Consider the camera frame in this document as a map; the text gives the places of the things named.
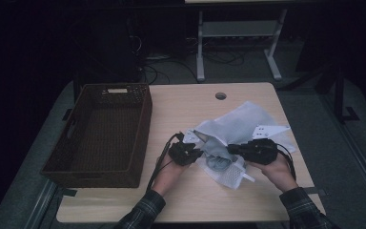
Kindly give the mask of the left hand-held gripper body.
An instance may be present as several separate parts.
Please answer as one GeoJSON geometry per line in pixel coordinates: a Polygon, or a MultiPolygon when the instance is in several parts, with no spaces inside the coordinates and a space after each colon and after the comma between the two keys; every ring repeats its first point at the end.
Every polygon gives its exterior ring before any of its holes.
{"type": "Polygon", "coordinates": [[[189,151],[197,149],[194,143],[185,143],[183,133],[177,133],[174,135],[178,141],[173,143],[168,151],[171,159],[180,166],[186,166],[194,163],[197,158],[189,156],[189,151]]]}

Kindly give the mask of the person's right hand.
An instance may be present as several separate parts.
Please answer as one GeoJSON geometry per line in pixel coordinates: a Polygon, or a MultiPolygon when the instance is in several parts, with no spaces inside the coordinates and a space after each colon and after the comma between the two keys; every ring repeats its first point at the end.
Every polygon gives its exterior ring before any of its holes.
{"type": "Polygon", "coordinates": [[[268,165],[250,162],[250,165],[259,169],[261,173],[282,193],[297,188],[298,185],[291,174],[290,167],[284,156],[278,155],[276,160],[268,165]]]}

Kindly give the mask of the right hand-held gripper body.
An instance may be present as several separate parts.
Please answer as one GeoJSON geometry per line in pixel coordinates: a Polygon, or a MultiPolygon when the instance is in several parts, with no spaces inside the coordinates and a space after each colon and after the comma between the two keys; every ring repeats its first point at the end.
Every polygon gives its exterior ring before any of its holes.
{"type": "Polygon", "coordinates": [[[247,143],[237,144],[240,146],[238,156],[245,160],[268,165],[275,161],[278,154],[283,155],[289,164],[292,157],[289,151],[282,145],[275,143],[271,136],[284,133],[290,129],[289,126],[258,125],[254,128],[252,139],[247,143]]]}

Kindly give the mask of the grey metal floor rail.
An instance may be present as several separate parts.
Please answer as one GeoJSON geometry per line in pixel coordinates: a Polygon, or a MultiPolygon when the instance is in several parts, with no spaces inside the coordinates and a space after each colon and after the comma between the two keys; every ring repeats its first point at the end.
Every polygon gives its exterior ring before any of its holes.
{"type": "Polygon", "coordinates": [[[38,229],[47,210],[50,206],[51,200],[56,192],[57,185],[52,181],[47,180],[40,194],[37,196],[37,201],[35,202],[30,216],[24,226],[24,229],[38,229]]]}
{"type": "Polygon", "coordinates": [[[326,95],[321,95],[319,100],[321,101],[325,110],[329,113],[332,122],[342,135],[343,140],[350,149],[351,154],[356,161],[357,167],[366,182],[366,157],[363,155],[361,148],[357,145],[356,141],[352,137],[351,132],[347,128],[346,121],[344,119],[338,118],[335,115],[334,105],[326,95]]]}

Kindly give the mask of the white mesh laundry bag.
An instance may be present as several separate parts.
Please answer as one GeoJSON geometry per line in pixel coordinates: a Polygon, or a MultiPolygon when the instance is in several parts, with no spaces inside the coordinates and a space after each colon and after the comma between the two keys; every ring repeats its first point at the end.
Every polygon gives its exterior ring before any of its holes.
{"type": "MultiPolygon", "coordinates": [[[[216,119],[205,120],[196,127],[188,129],[185,133],[184,142],[194,143],[196,148],[200,150],[207,136],[215,137],[226,147],[229,144],[247,143],[252,139],[254,128],[258,125],[289,126],[278,125],[263,108],[250,101],[246,101],[239,107],[216,119]]],[[[271,139],[275,143],[284,146],[289,153],[293,153],[295,145],[286,136],[286,132],[271,136],[271,139]]],[[[215,182],[231,189],[237,189],[243,178],[250,181],[254,181],[254,178],[246,174],[245,159],[242,156],[234,156],[236,161],[222,172],[214,171],[207,166],[204,152],[196,163],[215,182]]]]}

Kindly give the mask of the person's left hand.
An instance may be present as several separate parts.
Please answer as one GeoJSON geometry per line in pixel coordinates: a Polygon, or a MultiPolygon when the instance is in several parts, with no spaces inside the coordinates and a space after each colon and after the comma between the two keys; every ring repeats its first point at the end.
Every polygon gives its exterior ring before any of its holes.
{"type": "Polygon", "coordinates": [[[169,155],[165,155],[161,163],[161,170],[153,182],[152,190],[162,197],[166,196],[187,169],[188,166],[180,166],[169,155]]]}

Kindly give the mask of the black metal stand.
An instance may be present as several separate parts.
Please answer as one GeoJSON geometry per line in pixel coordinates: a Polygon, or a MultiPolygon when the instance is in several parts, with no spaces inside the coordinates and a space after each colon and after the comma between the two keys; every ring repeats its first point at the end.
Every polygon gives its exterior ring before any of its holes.
{"type": "Polygon", "coordinates": [[[346,121],[358,121],[355,110],[344,106],[344,71],[337,64],[327,64],[322,68],[321,76],[315,86],[319,94],[328,94],[334,90],[333,111],[335,118],[344,124],[346,121]]]}

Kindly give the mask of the light blue garment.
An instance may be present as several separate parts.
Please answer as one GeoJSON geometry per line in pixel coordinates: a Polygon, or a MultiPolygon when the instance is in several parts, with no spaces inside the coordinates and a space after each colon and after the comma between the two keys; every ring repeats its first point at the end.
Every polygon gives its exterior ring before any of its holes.
{"type": "Polygon", "coordinates": [[[236,157],[228,153],[227,147],[213,136],[207,136],[201,147],[206,157],[207,166],[217,172],[225,171],[236,157]]]}

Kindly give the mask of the brown wicker basket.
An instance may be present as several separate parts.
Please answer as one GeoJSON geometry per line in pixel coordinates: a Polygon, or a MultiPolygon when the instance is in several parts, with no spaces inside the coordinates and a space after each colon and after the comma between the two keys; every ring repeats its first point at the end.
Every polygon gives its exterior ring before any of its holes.
{"type": "Polygon", "coordinates": [[[153,102],[147,84],[82,89],[41,174],[66,188],[136,188],[153,102]]]}

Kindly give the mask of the white metal desk frame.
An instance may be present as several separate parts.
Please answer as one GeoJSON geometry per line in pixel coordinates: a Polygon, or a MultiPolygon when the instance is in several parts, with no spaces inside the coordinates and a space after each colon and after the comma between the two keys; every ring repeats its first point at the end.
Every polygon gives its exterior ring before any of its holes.
{"type": "Polygon", "coordinates": [[[282,10],[276,20],[210,22],[203,20],[203,12],[201,11],[198,14],[197,26],[196,79],[200,82],[205,80],[203,57],[204,38],[267,36],[272,38],[272,43],[270,48],[264,51],[265,58],[274,80],[281,80],[282,75],[275,62],[275,49],[284,26],[287,12],[287,9],[282,10]]]}

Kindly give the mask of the white power strip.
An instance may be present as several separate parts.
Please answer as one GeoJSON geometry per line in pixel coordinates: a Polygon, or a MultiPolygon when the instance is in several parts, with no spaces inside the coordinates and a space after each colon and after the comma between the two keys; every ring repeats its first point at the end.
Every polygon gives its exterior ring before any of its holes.
{"type": "Polygon", "coordinates": [[[169,55],[163,54],[163,55],[157,55],[157,56],[148,56],[146,57],[146,60],[164,60],[171,58],[169,55]]]}

